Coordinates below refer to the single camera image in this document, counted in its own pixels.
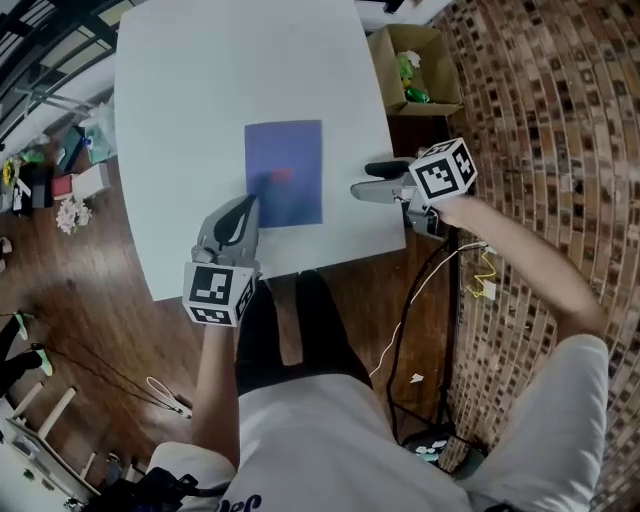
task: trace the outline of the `white cable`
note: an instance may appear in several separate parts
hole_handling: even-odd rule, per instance
[[[161,389],[158,389],[153,383],[156,383]],[[177,412],[180,413],[181,416],[191,417],[191,409],[185,406],[183,403],[178,401],[173,393],[169,390],[167,386],[165,386],[162,382],[154,377],[147,377],[148,386],[153,389],[156,393],[158,393],[165,400],[168,400],[172,407],[177,409]]]
[[[416,294],[411,299],[410,304],[413,304],[413,301],[415,301],[418,298],[418,295],[420,295],[420,292],[422,291],[422,289],[429,282],[429,279],[431,279],[431,277],[438,271],[438,269],[442,265],[444,265],[447,261],[449,261],[451,258],[453,258],[456,254],[458,254],[460,251],[462,251],[464,249],[470,249],[472,247],[478,247],[478,248],[483,247],[484,248],[486,246],[487,246],[486,242],[473,242],[473,243],[470,243],[470,244],[463,245],[462,247],[458,247],[458,249],[456,249],[454,252],[449,254],[449,256],[447,256],[444,260],[442,260],[438,264],[438,266],[435,268],[435,270],[433,272],[431,272],[431,274],[429,274],[429,276],[424,280],[424,282],[422,283],[422,285],[420,286],[420,288],[418,289]],[[393,346],[393,343],[394,343],[394,341],[396,339],[396,333],[398,332],[399,328],[400,328],[400,322],[398,322],[398,325],[396,325],[396,328],[393,330],[393,334],[391,335],[391,342],[389,343],[389,345],[387,345],[387,348],[385,348],[382,351],[382,355],[380,356],[380,362],[378,363],[378,366],[376,366],[376,368],[369,374],[369,377],[372,377],[373,374],[376,373],[382,367],[382,361],[384,360],[384,356],[389,351],[389,349]]]

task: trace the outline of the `wire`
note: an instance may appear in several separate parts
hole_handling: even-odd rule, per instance
[[[119,375],[120,377],[124,378],[127,382],[133,384],[135,387],[141,389],[144,394],[148,395],[151,398],[146,398],[145,396],[142,395],[138,395],[136,393],[132,393],[131,391],[129,391],[128,389],[125,389],[124,387],[120,386],[119,384],[112,382],[111,380],[109,380],[107,377],[105,377],[104,375],[102,375],[101,373],[96,372],[95,370],[93,370],[92,368],[89,368],[88,366],[86,366],[85,364],[77,361],[76,359],[72,358],[71,356],[69,356],[68,354],[65,354],[64,352],[61,352],[60,350],[53,348],[51,346],[45,346],[45,349],[59,355],[60,357],[66,359],[67,361],[69,361],[70,363],[75,364],[76,366],[79,366],[80,368],[82,368],[84,371],[90,373],[91,375],[93,375],[94,377],[102,380],[105,384],[111,386],[114,389],[117,389],[119,391],[121,391],[122,393],[132,397],[132,398],[136,398],[138,400],[141,400],[143,402],[146,402],[148,404],[151,405],[155,405],[156,407],[159,407],[160,409],[165,409],[168,411],[173,411],[176,412],[178,414],[180,414],[180,411],[178,411],[177,409],[175,409],[174,407],[171,407],[169,404],[158,400],[156,397],[154,397],[151,393],[149,393],[147,390],[145,390],[144,388],[142,388],[141,386],[139,386],[138,384],[136,384],[135,382],[133,382],[131,379],[129,379],[128,377],[126,377],[125,375],[123,375],[122,373],[120,373],[118,370],[116,370],[115,368],[113,368],[111,365],[109,365],[106,361],[104,361],[100,356],[98,356],[95,352],[93,352],[92,350],[90,350],[88,347],[86,347],[83,343],[78,343],[78,345],[80,345],[81,347],[83,347],[85,350],[87,350],[89,353],[91,353],[99,362],[101,362],[102,364],[104,364],[105,366],[107,366],[107,368],[109,368],[111,371],[113,371],[114,373],[116,373],[116,375]]]
[[[447,258],[444,259],[442,262],[440,262],[440,264],[436,267],[436,269],[433,272],[431,272],[431,274],[429,274],[429,277],[427,277],[424,280],[424,282],[422,283],[422,286],[420,286],[420,289],[415,293],[415,295],[411,299],[411,302],[409,303],[409,305],[414,303],[414,301],[418,298],[418,295],[420,295],[420,292],[422,292],[422,290],[424,289],[424,287],[427,284],[427,282],[429,281],[429,279],[431,279],[431,277],[438,271],[438,269],[440,267],[442,267],[442,265],[444,265],[451,258],[453,258],[456,254],[458,254],[459,252],[468,251],[470,249],[476,249],[478,247],[486,247],[486,246],[487,246],[486,242],[473,242],[471,244],[463,245],[462,247],[457,249],[455,252],[453,252],[449,256],[447,256]],[[369,377],[372,377],[382,367],[382,362],[384,361],[384,356],[387,354],[389,349],[391,349],[391,347],[393,346],[393,343],[394,343],[395,337],[396,337],[396,333],[398,332],[398,329],[400,328],[400,323],[401,322],[398,322],[398,325],[396,325],[396,328],[394,329],[393,334],[391,335],[391,342],[382,351],[382,355],[380,356],[380,362],[378,363],[378,366],[376,366],[375,369],[369,374]]]
[[[489,267],[491,267],[491,273],[490,274],[476,274],[475,276],[473,276],[473,278],[478,281],[480,283],[480,285],[482,286],[482,291],[478,292],[475,290],[471,289],[471,286],[467,285],[467,290],[469,290],[471,293],[473,293],[474,298],[479,298],[479,297],[488,297],[489,296],[489,289],[486,287],[486,285],[484,284],[484,278],[485,277],[493,277],[496,275],[496,268],[491,264],[491,262],[487,259],[487,250],[485,250],[482,253],[482,259],[485,261],[485,263],[487,265],[489,265]]]
[[[431,254],[427,258],[427,260],[423,263],[415,279],[413,280],[413,283],[411,284],[411,288],[409,289],[409,293],[407,294],[407,298],[402,308],[402,316],[400,318],[400,325],[398,327],[398,342],[396,343],[396,346],[395,346],[395,351],[393,354],[393,364],[391,366],[391,374],[389,375],[389,379],[387,380],[387,386],[386,386],[387,402],[389,404],[389,412],[391,414],[391,430],[393,432],[393,437],[396,440],[398,439],[398,418],[396,416],[395,406],[393,405],[394,401],[393,401],[393,396],[391,392],[391,387],[393,385],[393,380],[395,379],[395,376],[398,370],[398,360],[400,359],[400,348],[402,346],[402,336],[404,335],[404,328],[407,321],[407,315],[409,314],[409,308],[411,307],[411,304],[413,303],[417,295],[422,291],[424,286],[427,284],[429,279],[431,279],[431,277],[438,271],[440,267],[442,267],[442,265],[444,265],[447,261],[453,258],[460,251],[472,250],[480,246],[487,245],[485,242],[473,242],[470,244],[463,245],[462,247],[456,249],[454,252],[452,252],[449,256],[447,256],[443,261],[441,261],[438,264],[435,270],[431,272],[431,274],[429,274],[429,276],[422,283],[417,293],[415,293],[415,289],[418,286],[420,279],[422,279],[422,276],[426,273],[427,269],[429,268],[429,265],[436,258],[436,256],[440,254],[445,249],[445,247],[447,247],[447,243],[448,241],[445,240],[445,242],[442,245],[440,245],[440,247],[438,247],[438,249],[436,249],[436,251],[433,254]]]
[[[164,399],[168,400],[169,403],[173,403],[174,407],[176,409],[179,410],[188,410],[187,412],[191,413],[191,408],[185,406],[183,403],[181,403],[176,397],[175,395],[171,392],[171,390],[165,386],[162,382],[160,382],[158,379],[156,379],[155,377],[147,377],[147,385],[153,389],[156,393],[158,393],[161,397],[163,397]]]

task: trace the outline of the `green object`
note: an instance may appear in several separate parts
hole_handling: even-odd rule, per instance
[[[16,317],[16,320],[18,321],[18,324],[20,325],[20,329],[18,330],[18,332],[20,333],[20,336],[22,336],[23,340],[29,339],[29,334],[27,333],[27,328],[24,326],[24,319],[22,318],[22,313],[14,313],[13,316]]]
[[[413,78],[413,66],[409,57],[406,55],[396,55],[396,62],[398,64],[398,72],[401,79],[411,80]]]
[[[29,151],[24,151],[20,156],[28,164],[44,163],[44,153],[42,151],[30,149]]]
[[[107,158],[111,158],[116,154],[98,125],[87,126],[84,130],[84,136],[91,141],[89,144],[89,160],[92,165],[104,162]]]
[[[36,350],[36,353],[40,356],[40,359],[42,359],[40,368],[42,368],[42,371],[47,377],[51,377],[53,375],[53,366],[51,365],[51,361],[49,361],[47,354],[42,349]]]
[[[424,93],[415,87],[407,87],[404,91],[404,97],[407,98],[407,101],[411,101],[413,103],[429,103],[431,101],[429,96],[427,96],[427,93]]]

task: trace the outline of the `white table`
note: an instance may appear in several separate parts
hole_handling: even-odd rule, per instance
[[[151,0],[124,15],[116,59],[122,185],[154,300],[182,294],[203,219],[246,193],[248,124],[323,126],[323,223],[261,230],[265,277],[404,248],[400,206],[349,192],[392,154],[353,0]]]

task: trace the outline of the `yellow cable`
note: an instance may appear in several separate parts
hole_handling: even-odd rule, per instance
[[[491,262],[489,261],[489,259],[487,258],[487,253],[489,251],[484,251],[482,253],[482,259],[485,261],[485,263],[487,265],[489,265],[489,267],[491,267],[491,273],[490,274],[476,274],[475,276],[473,276],[473,278],[478,281],[481,285],[482,285],[482,291],[475,291],[471,289],[471,286],[467,285],[467,290],[469,290],[472,294],[474,298],[478,298],[478,297],[488,297],[489,295],[489,289],[484,285],[484,281],[483,279],[485,277],[493,277],[496,275],[496,269],[495,267],[491,264]]]

